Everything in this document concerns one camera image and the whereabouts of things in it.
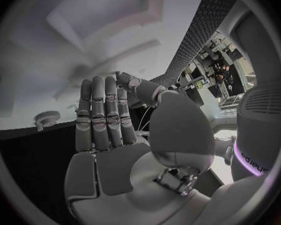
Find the ceiling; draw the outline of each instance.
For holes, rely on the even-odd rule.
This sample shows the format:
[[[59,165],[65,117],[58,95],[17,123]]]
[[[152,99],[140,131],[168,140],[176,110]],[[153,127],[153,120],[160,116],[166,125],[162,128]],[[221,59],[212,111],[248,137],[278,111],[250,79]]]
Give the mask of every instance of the ceiling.
[[[0,130],[33,127],[48,110],[73,121],[83,79],[163,74],[200,1],[35,1],[0,51]]]

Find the purple light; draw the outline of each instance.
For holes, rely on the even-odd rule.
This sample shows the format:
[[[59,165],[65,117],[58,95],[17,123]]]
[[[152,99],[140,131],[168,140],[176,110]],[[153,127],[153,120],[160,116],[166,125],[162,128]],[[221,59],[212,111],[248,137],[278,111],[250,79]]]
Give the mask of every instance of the purple light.
[[[263,173],[259,172],[258,170],[255,170],[254,167],[250,166],[242,157],[241,152],[237,146],[237,141],[235,140],[234,144],[233,144],[233,151],[234,154],[236,156],[236,158],[239,160],[239,162],[248,170],[250,171],[252,174],[254,174],[255,176],[259,177],[261,175],[263,175]]]

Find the wire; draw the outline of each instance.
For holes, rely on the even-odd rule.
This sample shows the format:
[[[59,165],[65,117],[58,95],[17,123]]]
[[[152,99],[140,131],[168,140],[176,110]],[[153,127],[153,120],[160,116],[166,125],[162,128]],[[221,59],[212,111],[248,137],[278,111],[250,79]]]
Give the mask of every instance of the wire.
[[[149,124],[150,120],[141,128],[140,131],[142,131],[148,124]]]
[[[138,131],[140,130],[140,127],[141,127],[141,125],[142,125],[142,121],[143,121],[143,119],[144,119],[146,113],[149,111],[150,108],[151,108],[151,106],[149,106],[149,107],[147,108],[147,110],[144,112],[144,114],[142,115],[142,118],[141,118],[141,120],[140,120],[140,122],[139,122],[139,125],[138,125],[138,128],[137,128]]]

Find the speaker grille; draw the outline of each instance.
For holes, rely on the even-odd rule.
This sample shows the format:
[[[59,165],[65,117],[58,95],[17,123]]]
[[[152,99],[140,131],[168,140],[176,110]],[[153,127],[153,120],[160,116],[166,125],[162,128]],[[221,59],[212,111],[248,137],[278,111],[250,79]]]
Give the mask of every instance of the speaker grille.
[[[245,109],[260,114],[281,114],[281,88],[255,90],[248,96]]]

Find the cable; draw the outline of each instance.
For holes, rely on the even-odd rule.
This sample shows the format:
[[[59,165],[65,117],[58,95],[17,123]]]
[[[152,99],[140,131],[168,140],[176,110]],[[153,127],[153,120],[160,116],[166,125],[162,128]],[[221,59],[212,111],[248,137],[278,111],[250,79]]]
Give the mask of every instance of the cable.
[[[141,125],[142,125],[142,121],[143,121],[143,119],[144,119],[146,113],[149,111],[150,108],[151,108],[151,106],[149,106],[149,107],[147,108],[147,110],[144,112],[144,114],[142,115],[142,118],[141,118],[141,120],[140,120],[140,122],[139,122],[139,125],[138,125],[138,128],[137,128],[138,131],[140,130],[140,127],[141,127]]]
[[[149,124],[150,120],[141,128],[140,131],[142,131],[148,124]]]

